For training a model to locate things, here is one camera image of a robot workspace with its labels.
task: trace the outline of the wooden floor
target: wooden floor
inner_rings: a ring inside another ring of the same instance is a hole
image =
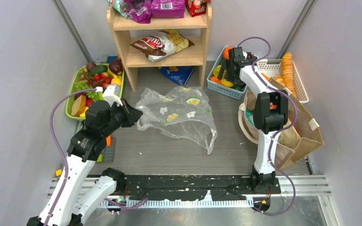
[[[207,73],[213,63],[207,62]],[[198,85],[198,72],[195,70],[186,87]],[[165,95],[176,86],[158,68],[140,68],[137,90],[132,91],[127,83],[123,97],[134,106],[145,88]],[[90,173],[101,174],[104,169],[111,167],[125,174],[250,174],[257,146],[243,135],[238,124],[237,111],[243,99],[236,100],[209,90],[206,83],[204,91],[209,96],[218,131],[210,155],[195,142],[165,137],[158,129],[138,131],[136,127],[120,128],[114,133],[114,162],[97,163]],[[285,171],[288,174],[308,174],[304,160]]]

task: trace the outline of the green basket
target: green basket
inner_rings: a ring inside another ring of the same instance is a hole
[[[75,73],[75,76],[74,76],[74,80],[73,80],[73,83],[71,85],[71,89],[70,89],[70,92],[69,94],[71,93],[74,93],[75,92],[75,83],[76,82],[79,82],[80,81],[80,73],[81,73],[81,70],[83,70],[86,66],[78,69],[77,73]],[[123,74],[121,76],[121,89],[120,89],[120,98],[123,97],[123,89],[124,89],[124,70],[123,70]],[[66,115],[72,119],[77,119],[79,121],[82,121],[84,120],[85,118],[84,117],[75,117],[75,116],[72,116],[70,113],[71,113],[71,107],[73,106],[74,104],[74,97],[70,97],[67,99],[66,101],[66,108],[65,108],[65,111],[66,111]]]

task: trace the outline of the snack bag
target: snack bag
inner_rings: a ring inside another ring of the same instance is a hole
[[[195,66],[159,67],[160,72],[179,86],[185,87]]]
[[[155,62],[183,49],[194,46],[194,43],[174,29],[157,32],[146,36],[133,44],[150,61]]]
[[[210,0],[185,0],[191,17],[206,14],[206,3]]]
[[[124,0],[131,19],[140,24],[150,23],[151,0]]]
[[[109,5],[111,5],[117,12],[119,12],[122,16],[124,16],[127,19],[131,19],[131,16],[128,14],[127,9],[125,8],[124,0],[106,0],[109,2]]]
[[[152,0],[152,17],[184,18],[185,0]]]

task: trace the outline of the purple snack bag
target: purple snack bag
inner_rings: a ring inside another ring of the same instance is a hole
[[[184,18],[185,0],[152,0],[151,8],[156,18]]]
[[[131,19],[140,24],[150,23],[151,0],[124,0]]]

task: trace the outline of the white wall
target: white wall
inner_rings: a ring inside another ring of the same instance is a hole
[[[303,0],[212,0],[213,20],[208,59],[215,60],[225,45],[237,45],[250,36],[266,38],[272,46],[270,57],[276,57],[304,3]],[[105,53],[117,55],[107,24],[105,0],[67,0],[63,4],[92,59],[100,58]],[[139,37],[150,32],[132,34]],[[183,34],[198,35],[199,31]],[[260,41],[250,41],[244,48],[258,55],[267,53],[266,44]]]
[[[362,4],[317,1],[292,42],[325,146],[312,154],[342,225],[362,225]]]
[[[51,1],[0,1],[0,226],[42,211],[60,160],[50,111],[85,63]],[[66,150],[75,121],[63,106],[54,126]]]

